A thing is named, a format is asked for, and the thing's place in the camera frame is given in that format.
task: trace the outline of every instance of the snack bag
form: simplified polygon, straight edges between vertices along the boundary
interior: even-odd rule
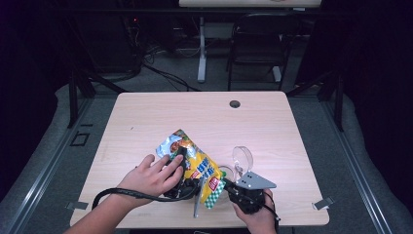
[[[159,157],[169,155],[171,160],[176,156],[179,146],[187,148],[185,178],[206,177],[206,183],[201,191],[201,203],[209,209],[213,207],[221,194],[225,182],[221,180],[222,172],[218,165],[213,162],[182,130],[178,130],[169,136],[158,148],[156,153]]]

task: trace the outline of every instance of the gray floor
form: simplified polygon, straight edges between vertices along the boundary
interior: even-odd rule
[[[301,39],[294,44],[284,91],[293,88],[295,74],[305,46],[306,41]],[[183,53],[194,54],[192,51],[183,51]],[[203,84],[199,84],[196,80],[199,54],[185,57],[180,53],[175,55],[158,53],[152,65],[181,77],[190,86],[202,91],[226,91],[226,53],[227,48],[223,42],[213,41],[208,46],[206,82]],[[238,74],[251,76],[244,71]],[[165,78],[146,68],[142,68],[136,77],[119,82],[117,85],[131,92],[176,92]],[[0,204],[0,233],[61,233],[68,228],[72,211],[65,206],[67,202],[78,199],[116,99],[116,95],[104,86],[100,84],[94,86],[98,95],[95,99],[80,97],[81,118],[72,130],[65,128],[69,117],[68,89],[63,87],[56,92],[59,104],[54,122],[14,187]],[[234,86],[235,89],[243,90],[275,87],[243,84]],[[336,203],[331,205],[328,211],[330,222],[327,225],[295,227],[294,230],[290,227],[282,227],[280,232],[411,233],[412,216],[394,197],[364,149],[362,134],[351,101],[345,98],[343,116],[345,132],[340,134],[331,123],[330,103],[318,102],[315,98],[317,90],[318,87],[313,87],[303,96],[290,98],[289,102],[321,193],[324,197],[331,196]],[[85,146],[69,145],[77,131],[90,135]],[[350,146],[350,150],[346,148],[346,143]],[[352,170],[354,165],[349,160],[349,154],[357,160],[373,197],[363,195],[358,183],[359,175],[355,175]],[[375,211],[369,209],[368,203],[372,201],[371,198],[379,205],[379,211],[383,213],[381,216],[389,226],[384,228],[378,226],[373,218]]]

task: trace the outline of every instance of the chip bag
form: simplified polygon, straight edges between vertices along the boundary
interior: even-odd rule
[[[172,160],[176,156],[179,146],[187,148],[185,178],[206,178],[206,183],[201,191],[201,203],[209,209],[213,207],[225,182],[221,180],[222,172],[218,165],[213,162],[192,140],[182,131],[178,130],[169,136],[156,149],[159,157],[169,155]]]

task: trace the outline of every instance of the hand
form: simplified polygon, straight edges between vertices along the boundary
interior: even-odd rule
[[[118,187],[158,197],[171,190],[181,180],[183,168],[179,167],[179,165],[182,159],[182,155],[177,155],[165,167],[169,160],[169,156],[166,155],[151,166],[155,156],[150,154],[143,159],[139,166],[124,177]],[[135,199],[126,195],[122,195],[122,197],[126,200],[127,206],[131,210],[152,202],[152,200]]]
[[[273,197],[273,192],[270,189],[264,189],[264,192]],[[269,208],[274,208],[274,203],[271,198],[265,195],[265,205]],[[260,233],[276,233],[275,220],[273,214],[267,209],[262,208],[255,214],[244,214],[237,204],[233,204],[237,217],[240,218],[248,228],[251,234]]]

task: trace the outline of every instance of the gray carpet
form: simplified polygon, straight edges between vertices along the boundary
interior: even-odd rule
[[[295,73],[305,45],[305,41],[298,41],[295,44],[284,83],[285,91],[293,88]],[[159,53],[155,55],[153,66],[183,78],[189,85],[202,91],[226,91],[226,52],[224,42],[215,41],[208,47],[206,82],[203,84],[196,81],[199,55],[185,57],[181,54]],[[117,76],[119,75],[114,74],[106,78],[112,79]],[[165,78],[146,68],[142,68],[136,77],[117,84],[131,92],[176,91],[176,88]],[[61,233],[69,226],[72,211],[66,209],[65,206],[67,202],[78,200],[116,98],[116,95],[106,87],[97,83],[94,83],[94,86],[98,95],[93,100],[84,100],[84,106],[88,108],[82,115],[78,127],[71,130],[72,138],[67,140],[68,143],[63,147],[61,159],[57,162],[57,170],[47,184],[46,190],[40,194],[41,199],[34,204],[31,213],[26,216],[26,221],[21,224],[19,231],[22,233]],[[238,88],[245,89],[245,86],[239,85]],[[328,121],[330,116],[323,108],[324,103],[319,103],[314,97],[317,89],[317,87],[310,89],[302,97],[292,97],[289,102],[316,174],[321,194],[324,197],[331,196],[336,203],[328,211],[330,222],[327,225],[295,227],[294,229],[282,227],[280,233],[377,233],[349,171],[345,151],[334,131],[335,126]],[[67,87],[63,87],[56,95],[59,98],[59,108],[54,122],[45,133],[42,142],[15,186],[0,204],[2,220],[0,233],[6,233],[9,230],[32,184],[48,165],[60,141],[67,134],[65,129],[68,124]],[[389,191],[380,173],[369,160],[363,147],[362,134],[354,108],[347,98],[345,98],[344,107],[343,121],[346,138],[384,211],[384,216],[393,233],[410,233],[413,230],[413,219]],[[89,135],[84,146],[69,145],[77,131],[79,134]]]

